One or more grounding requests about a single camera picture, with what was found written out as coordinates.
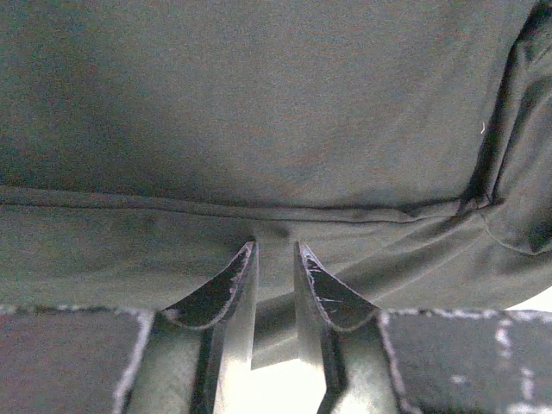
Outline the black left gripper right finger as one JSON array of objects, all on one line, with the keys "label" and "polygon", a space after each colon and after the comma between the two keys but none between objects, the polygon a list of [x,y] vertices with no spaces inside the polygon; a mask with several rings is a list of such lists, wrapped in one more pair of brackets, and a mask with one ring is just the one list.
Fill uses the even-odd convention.
[{"label": "black left gripper right finger", "polygon": [[302,242],[294,246],[294,295],[298,354],[316,411],[409,412],[389,313],[331,274]]}]

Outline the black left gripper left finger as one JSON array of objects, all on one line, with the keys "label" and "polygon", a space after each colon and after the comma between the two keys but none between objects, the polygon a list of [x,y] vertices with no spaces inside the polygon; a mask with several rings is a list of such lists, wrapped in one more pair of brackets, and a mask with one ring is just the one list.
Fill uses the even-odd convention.
[{"label": "black left gripper left finger", "polygon": [[129,412],[246,412],[257,286],[250,241],[219,274],[157,313]]}]

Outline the black t shirt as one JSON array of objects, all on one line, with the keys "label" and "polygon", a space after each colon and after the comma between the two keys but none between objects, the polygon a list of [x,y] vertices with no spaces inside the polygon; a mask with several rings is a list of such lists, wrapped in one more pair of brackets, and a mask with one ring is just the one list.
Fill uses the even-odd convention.
[{"label": "black t shirt", "polygon": [[391,308],[551,284],[548,1],[4,1],[1,300],[162,308],[293,247]]}]

